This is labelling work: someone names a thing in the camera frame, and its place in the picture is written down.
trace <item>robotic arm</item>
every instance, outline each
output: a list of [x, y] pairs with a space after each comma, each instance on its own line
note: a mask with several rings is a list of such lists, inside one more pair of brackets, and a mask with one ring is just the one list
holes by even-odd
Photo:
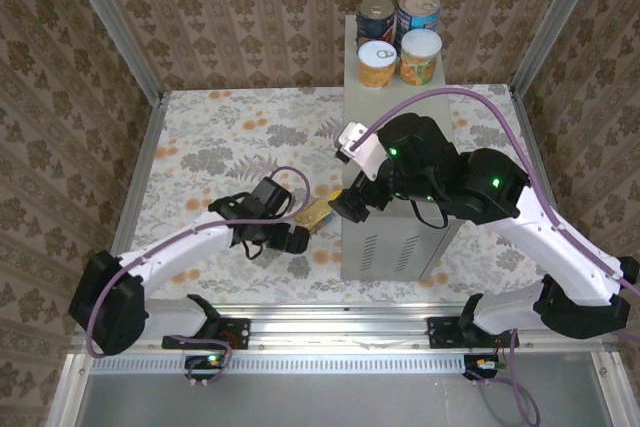
[[[366, 130], [352, 122], [336, 142], [336, 156], [345, 163], [356, 162], [362, 170], [351, 187], [330, 202], [339, 215], [363, 222], [368, 208], [384, 210], [393, 199], [435, 202], [443, 218], [452, 215], [486, 224], [548, 273], [524, 289], [472, 295], [460, 318], [467, 346], [486, 344], [513, 328], [549, 328], [585, 339], [625, 327], [629, 303], [618, 295], [617, 279], [635, 283], [638, 262], [602, 252], [553, 211], [560, 219], [555, 226], [528, 175], [509, 157], [492, 149], [459, 154], [433, 119], [416, 114], [393, 118], [353, 149]], [[613, 275], [567, 240], [563, 229]]]
[[[259, 252], [265, 247], [292, 254], [304, 252], [309, 231], [302, 227], [291, 231], [291, 226], [282, 222], [286, 220], [282, 215], [292, 205], [292, 194], [265, 177], [253, 192], [214, 201], [191, 224], [147, 247], [117, 258], [100, 252], [89, 260], [69, 313], [104, 355], [119, 354], [139, 339], [217, 339], [225, 319], [204, 299], [190, 295], [157, 300], [150, 299], [151, 294], [197, 260], [240, 243], [248, 257], [247, 243], [259, 246]], [[278, 214], [283, 207], [285, 212]], [[240, 348], [241, 343], [232, 347]], [[92, 345], [87, 349], [92, 353]]]

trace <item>gray floor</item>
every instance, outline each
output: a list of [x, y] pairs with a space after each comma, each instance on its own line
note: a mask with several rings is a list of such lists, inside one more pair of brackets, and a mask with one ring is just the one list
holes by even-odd
[[[589, 354], [519, 356], [543, 426], [608, 426]], [[92, 376], [78, 427], [524, 425], [507, 386], [460, 375], [228, 375], [191, 388], [175, 375]]]

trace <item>floral tablecloth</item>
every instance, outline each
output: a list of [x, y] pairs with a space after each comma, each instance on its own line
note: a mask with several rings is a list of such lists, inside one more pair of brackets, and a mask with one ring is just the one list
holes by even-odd
[[[504, 85], [468, 86], [491, 98], [520, 136]], [[309, 177], [314, 197], [339, 189], [341, 164], [333, 139], [342, 126], [343, 89], [254, 89], [173, 92], [151, 169], [134, 247], [164, 237], [218, 197], [251, 191], [276, 166]], [[450, 96], [459, 151], [503, 150], [506, 135], [481, 104]], [[294, 174], [276, 178], [302, 198]], [[463, 301], [476, 292], [500, 292], [532, 283], [541, 271], [505, 238], [467, 222], [432, 276], [422, 282], [340, 280], [341, 221], [315, 234], [304, 255], [266, 250], [251, 262], [242, 248], [203, 259], [154, 294], [200, 294], [214, 303]]]

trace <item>patterned wallpaper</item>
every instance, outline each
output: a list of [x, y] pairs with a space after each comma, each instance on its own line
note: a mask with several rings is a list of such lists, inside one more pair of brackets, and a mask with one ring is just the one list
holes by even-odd
[[41, 425], [150, 106], [88, 0], [0, 0], [0, 424]]
[[[552, 0], [442, 0], [449, 83], [508, 83]], [[360, 0], [116, 0], [167, 90], [342, 84]]]
[[[525, 106], [561, 212], [640, 259], [640, 0], [580, 0]], [[640, 399], [640, 346], [624, 348]]]

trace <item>tin can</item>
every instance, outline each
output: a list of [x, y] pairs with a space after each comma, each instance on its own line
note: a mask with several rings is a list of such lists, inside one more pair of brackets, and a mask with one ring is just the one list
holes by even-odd
[[363, 0], [360, 2], [356, 13], [357, 48], [370, 40], [391, 43], [395, 9], [392, 0]]
[[394, 45], [400, 51], [402, 37], [413, 29], [435, 32], [440, 17], [440, 0], [400, 0]]
[[372, 40], [358, 49], [358, 79], [365, 87], [381, 89], [391, 83], [397, 54], [393, 46]]
[[431, 82], [436, 71], [442, 39], [428, 29], [411, 30], [402, 39], [400, 78], [409, 85]]

